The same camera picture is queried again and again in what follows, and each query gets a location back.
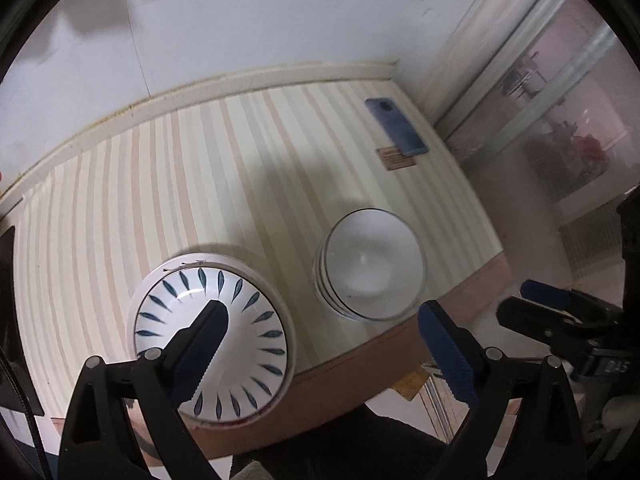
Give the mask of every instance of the wall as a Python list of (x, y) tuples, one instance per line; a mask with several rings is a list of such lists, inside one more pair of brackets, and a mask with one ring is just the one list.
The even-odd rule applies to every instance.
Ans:
[(473, 0), (62, 0), (0, 84), (0, 192), (89, 124), (149, 95), (306, 60), (427, 66)]

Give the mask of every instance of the black cable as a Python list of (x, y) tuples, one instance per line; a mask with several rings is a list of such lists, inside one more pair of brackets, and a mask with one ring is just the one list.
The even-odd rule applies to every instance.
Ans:
[(38, 462), (40, 462), (40, 468), (42, 469), (42, 474), (44, 475), (45, 480), (54, 480), (53, 474), (51, 473), (51, 468), (49, 467), (49, 462), (47, 461), (47, 454), (44, 451), (44, 446), (42, 445), (42, 439), (40, 437), (40, 431), (38, 430), (38, 425), (36, 424), (36, 418), (33, 415), (33, 411), (31, 410), (31, 405), (29, 404), (29, 400), (20, 385), (20, 381), (18, 377), (15, 375), (14, 369), (11, 368), (9, 360), (7, 359), (2, 347), (0, 346), (0, 368), (6, 375), (9, 384), (11, 384), (14, 392), (20, 399), (20, 403), (22, 405), (22, 410), (24, 411), (24, 416), (27, 419), (27, 425), (29, 427), (29, 432), (31, 433), (31, 438), (33, 439), (33, 446), (36, 449), (36, 453), (38, 455)]

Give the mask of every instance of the table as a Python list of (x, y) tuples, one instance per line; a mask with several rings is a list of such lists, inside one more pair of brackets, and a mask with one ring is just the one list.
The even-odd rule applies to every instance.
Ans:
[[(394, 99), (431, 149), (413, 167), (387, 171), (378, 158), (376, 150), (390, 142), (364, 100), (380, 96)], [(287, 402), (313, 397), (322, 384), (334, 388), (331, 370), (363, 384), (349, 402), (313, 420), (301, 415), (281, 434), (389, 386), (396, 371), (411, 371), (425, 356), (412, 313), (393, 322), (341, 319), (310, 285), (322, 236), (364, 206), (392, 211), (417, 232), (428, 262), (423, 300), (484, 280), (495, 282), (488, 287), (493, 300), (506, 285), (502, 247), (478, 198), (391, 81), (303, 84), (207, 102), (140, 124), (56, 167), (25, 196), (15, 259), (18, 325), (47, 415), (64, 417), (88, 356), (132, 357), (125, 345), (130, 297), (154, 267), (193, 251), (243, 260), (291, 310), (298, 375), (271, 418), (293, 413)], [(453, 302), (462, 317), (490, 302), (476, 295)], [(396, 353), (387, 349), (393, 341)], [(363, 374), (371, 380), (357, 381)]]

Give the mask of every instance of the black fabric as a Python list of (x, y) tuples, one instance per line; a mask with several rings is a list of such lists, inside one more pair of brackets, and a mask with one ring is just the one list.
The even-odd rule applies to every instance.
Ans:
[(235, 455), (231, 475), (257, 460), (274, 480), (424, 480), (445, 448), (363, 405), (302, 435)]

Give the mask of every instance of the stack of bowls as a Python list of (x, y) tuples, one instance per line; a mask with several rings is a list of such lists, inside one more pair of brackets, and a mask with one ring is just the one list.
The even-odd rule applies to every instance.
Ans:
[(420, 300), (426, 263), (415, 232), (381, 209), (359, 209), (324, 238), (314, 259), (318, 298), (353, 320), (400, 317)]

